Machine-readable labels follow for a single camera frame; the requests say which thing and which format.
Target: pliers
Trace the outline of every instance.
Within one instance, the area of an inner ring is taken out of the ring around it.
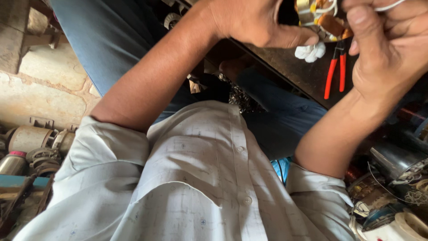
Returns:
[[[345,90],[345,74],[346,74],[346,52],[345,52],[345,42],[340,40],[337,42],[336,47],[334,48],[333,59],[330,63],[330,68],[327,75],[327,83],[325,84],[324,99],[330,97],[330,87],[331,80],[333,78],[334,69],[336,68],[337,59],[339,58],[340,53],[340,86],[339,91],[343,92]]]

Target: dark workbench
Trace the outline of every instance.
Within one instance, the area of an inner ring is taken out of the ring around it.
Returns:
[[[192,6],[197,1],[198,0],[178,0],[178,2],[187,6]],[[257,48],[251,44],[243,44],[236,40],[233,40],[233,42],[282,79],[327,109],[335,105],[353,86],[352,69],[357,57],[347,56],[345,91],[342,93],[339,92],[340,63],[338,62],[331,84],[330,98],[324,99],[327,73],[336,43],[327,43],[327,52],[321,59],[316,60],[314,63],[306,63],[305,60],[297,59],[294,56],[295,48]],[[351,40],[348,39],[346,43],[347,47],[349,47]]]

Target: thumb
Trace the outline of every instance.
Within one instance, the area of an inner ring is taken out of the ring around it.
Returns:
[[[362,60],[387,55],[389,42],[385,37],[382,21],[371,7],[359,5],[351,8],[348,11],[348,21]]]
[[[318,43],[318,34],[308,28],[278,24],[267,47],[293,48]]]

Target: stone floor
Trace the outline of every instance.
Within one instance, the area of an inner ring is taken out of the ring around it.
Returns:
[[[0,123],[20,126],[37,116],[56,129],[79,124],[100,100],[70,44],[33,46],[17,75],[0,72]]]

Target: white cloth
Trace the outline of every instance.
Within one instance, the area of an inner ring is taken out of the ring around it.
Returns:
[[[286,190],[237,106],[205,101],[147,137],[85,117],[15,240],[354,240],[347,203],[342,180],[294,164]]]
[[[294,53],[297,58],[304,59],[308,63],[315,62],[317,59],[322,58],[324,54],[325,44],[323,42],[318,42],[315,45],[299,46]]]

